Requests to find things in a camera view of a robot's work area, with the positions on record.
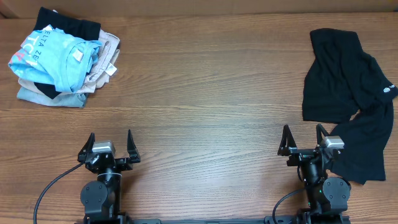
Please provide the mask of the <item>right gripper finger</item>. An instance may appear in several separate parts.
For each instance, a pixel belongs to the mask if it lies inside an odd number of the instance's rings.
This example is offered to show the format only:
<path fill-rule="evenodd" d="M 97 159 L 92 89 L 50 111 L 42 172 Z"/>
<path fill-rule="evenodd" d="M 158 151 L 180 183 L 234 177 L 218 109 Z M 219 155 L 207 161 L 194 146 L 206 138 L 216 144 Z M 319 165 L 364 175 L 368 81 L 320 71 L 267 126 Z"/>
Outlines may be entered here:
<path fill-rule="evenodd" d="M 293 135 L 289 126 L 286 124 L 284 125 L 283 132 L 282 132 L 282 139 L 280 142 L 280 146 L 278 152 L 292 152 L 297 150 L 297 145 L 294 141 Z"/>
<path fill-rule="evenodd" d="M 316 132 L 317 132 L 317 144 L 320 145 L 321 142 L 323 141 L 323 138 L 329 136 L 329 133 L 321 124 L 316 125 Z"/>

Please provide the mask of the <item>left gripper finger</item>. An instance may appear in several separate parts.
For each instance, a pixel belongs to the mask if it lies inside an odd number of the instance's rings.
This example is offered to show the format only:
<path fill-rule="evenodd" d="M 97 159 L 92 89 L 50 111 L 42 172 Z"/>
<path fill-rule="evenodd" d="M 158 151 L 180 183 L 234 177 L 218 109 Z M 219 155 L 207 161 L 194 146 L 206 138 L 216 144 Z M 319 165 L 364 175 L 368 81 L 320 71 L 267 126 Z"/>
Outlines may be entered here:
<path fill-rule="evenodd" d="M 130 158 L 140 158 L 140 154 L 137 150 L 137 147 L 134 143 L 132 132 L 129 129 L 127 134 L 127 152 Z"/>
<path fill-rule="evenodd" d="M 95 134 L 91 133 L 87 142 L 85 143 L 85 145 L 82 147 L 81 151 L 78 153 L 79 156 L 85 156 L 87 155 L 89 152 L 92 151 L 93 148 L 93 144 L 95 142 Z"/>

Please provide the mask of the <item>black t-shirt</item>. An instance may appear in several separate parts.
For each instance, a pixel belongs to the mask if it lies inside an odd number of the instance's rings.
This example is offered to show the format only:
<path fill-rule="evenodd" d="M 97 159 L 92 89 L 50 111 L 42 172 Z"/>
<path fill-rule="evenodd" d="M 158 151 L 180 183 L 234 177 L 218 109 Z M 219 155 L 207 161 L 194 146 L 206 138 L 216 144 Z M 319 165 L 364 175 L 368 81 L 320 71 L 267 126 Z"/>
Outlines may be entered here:
<path fill-rule="evenodd" d="M 359 184 L 384 181 L 397 87 L 356 32 L 323 28 L 311 31 L 310 39 L 315 60 L 304 81 L 303 120 L 336 125 L 330 134 L 345 146 L 330 167 L 334 174 Z"/>

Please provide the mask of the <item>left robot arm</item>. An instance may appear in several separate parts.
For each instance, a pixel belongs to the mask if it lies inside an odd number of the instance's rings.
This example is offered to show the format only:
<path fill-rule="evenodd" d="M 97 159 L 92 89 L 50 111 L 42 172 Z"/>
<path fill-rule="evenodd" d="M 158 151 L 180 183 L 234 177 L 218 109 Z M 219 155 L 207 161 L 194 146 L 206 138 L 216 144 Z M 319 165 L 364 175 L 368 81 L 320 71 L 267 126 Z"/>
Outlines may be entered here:
<path fill-rule="evenodd" d="M 78 153 L 78 162 L 97 175 L 81 190 L 80 200 L 85 207 L 84 223 L 132 224 L 133 220 L 121 211 L 122 172 L 133 169 L 141 157 L 132 137 L 127 134 L 128 157 L 116 158 L 112 141 L 96 141 L 91 133 Z"/>

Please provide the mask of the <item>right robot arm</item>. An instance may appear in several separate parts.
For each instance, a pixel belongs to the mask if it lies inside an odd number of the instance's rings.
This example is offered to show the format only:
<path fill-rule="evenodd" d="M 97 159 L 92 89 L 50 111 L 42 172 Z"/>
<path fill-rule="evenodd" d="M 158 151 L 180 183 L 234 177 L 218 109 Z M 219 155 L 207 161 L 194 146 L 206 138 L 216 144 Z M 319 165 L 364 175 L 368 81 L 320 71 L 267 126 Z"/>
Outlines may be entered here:
<path fill-rule="evenodd" d="M 351 184 L 341 177 L 329 177 L 328 166 L 341 154 L 344 142 L 339 136 L 331 136 L 318 124 L 317 145 L 313 149 L 299 149 L 288 125 L 282 132 L 277 154 L 287 156 L 287 165 L 297 168 L 297 175 L 303 188 L 283 196 L 274 206 L 272 221 L 274 223 L 294 224 L 337 224 L 349 223 L 349 217 L 343 216 L 348 209 Z M 294 216 L 278 217 L 276 210 L 287 198 L 301 192 L 307 194 L 308 208 L 297 211 Z"/>

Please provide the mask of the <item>grey-blue folded garment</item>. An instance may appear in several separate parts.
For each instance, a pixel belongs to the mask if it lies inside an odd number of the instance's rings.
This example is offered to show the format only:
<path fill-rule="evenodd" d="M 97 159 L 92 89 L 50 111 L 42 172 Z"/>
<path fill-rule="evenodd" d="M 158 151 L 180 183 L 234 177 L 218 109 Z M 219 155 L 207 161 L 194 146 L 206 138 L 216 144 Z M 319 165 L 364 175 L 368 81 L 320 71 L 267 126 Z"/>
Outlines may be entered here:
<path fill-rule="evenodd" d="M 21 87 L 17 93 L 19 100 L 25 100 L 45 106 L 63 106 L 70 108 L 84 108 L 88 98 L 87 93 L 58 95 L 54 99 Z"/>

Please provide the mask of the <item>beige folded garment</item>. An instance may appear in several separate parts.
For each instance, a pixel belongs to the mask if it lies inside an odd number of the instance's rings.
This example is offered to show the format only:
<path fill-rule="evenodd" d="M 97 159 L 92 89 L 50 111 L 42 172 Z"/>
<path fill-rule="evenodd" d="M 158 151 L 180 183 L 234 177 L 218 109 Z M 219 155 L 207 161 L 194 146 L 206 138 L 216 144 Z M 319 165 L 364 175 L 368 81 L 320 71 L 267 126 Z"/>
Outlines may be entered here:
<path fill-rule="evenodd" d="M 108 83 L 110 76 L 115 72 L 114 62 L 119 55 L 120 39 L 101 29 L 98 40 L 102 43 L 98 52 L 98 61 L 85 77 L 82 87 L 74 93 L 94 93 L 97 88 Z"/>

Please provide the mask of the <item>light blue printed t-shirt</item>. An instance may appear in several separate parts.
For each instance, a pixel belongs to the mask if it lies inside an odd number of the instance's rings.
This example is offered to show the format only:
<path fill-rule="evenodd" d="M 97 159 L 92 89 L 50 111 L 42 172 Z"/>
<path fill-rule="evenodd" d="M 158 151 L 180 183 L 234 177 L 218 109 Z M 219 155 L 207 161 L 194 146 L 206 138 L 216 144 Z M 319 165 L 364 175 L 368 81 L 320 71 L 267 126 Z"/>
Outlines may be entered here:
<path fill-rule="evenodd" d="M 74 93 L 98 61 L 100 47 L 98 40 L 84 40 L 48 25 L 25 38 L 8 66 L 21 79 Z"/>

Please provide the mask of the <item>black folded garment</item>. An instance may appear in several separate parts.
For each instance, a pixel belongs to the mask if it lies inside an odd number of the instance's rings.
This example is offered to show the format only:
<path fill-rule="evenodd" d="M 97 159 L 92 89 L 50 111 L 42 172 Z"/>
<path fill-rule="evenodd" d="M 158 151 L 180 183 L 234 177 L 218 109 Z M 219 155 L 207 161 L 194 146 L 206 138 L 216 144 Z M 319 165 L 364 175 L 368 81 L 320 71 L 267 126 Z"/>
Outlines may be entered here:
<path fill-rule="evenodd" d="M 48 25 L 51 25 L 53 28 L 61 29 L 66 34 L 70 34 L 84 40 L 98 40 L 101 30 L 100 23 L 84 19 L 75 19 L 41 7 L 34 30 L 42 30 Z"/>

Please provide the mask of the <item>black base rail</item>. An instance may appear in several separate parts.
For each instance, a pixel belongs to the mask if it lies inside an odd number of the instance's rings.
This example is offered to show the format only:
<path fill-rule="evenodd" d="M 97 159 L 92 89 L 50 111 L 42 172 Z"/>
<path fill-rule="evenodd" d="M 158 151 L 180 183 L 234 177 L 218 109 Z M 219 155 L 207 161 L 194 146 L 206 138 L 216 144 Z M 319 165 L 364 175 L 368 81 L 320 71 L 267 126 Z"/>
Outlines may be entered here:
<path fill-rule="evenodd" d="M 293 224 L 296 222 L 295 216 L 293 215 L 282 215 L 276 216 L 276 223 L 278 224 Z M 92 223 L 88 218 L 84 218 L 78 222 L 79 224 Z M 266 216 L 262 219 L 258 218 L 248 218 L 248 219 L 210 219 L 210 220 L 160 220 L 160 219 L 127 219 L 127 221 L 103 221 L 103 222 L 93 222 L 93 223 L 130 223 L 130 224 L 273 224 L 275 223 L 271 216 Z M 315 220 L 312 223 L 343 223 L 350 224 L 349 216 L 343 216 L 342 220 L 332 220 L 332 221 L 320 221 Z"/>

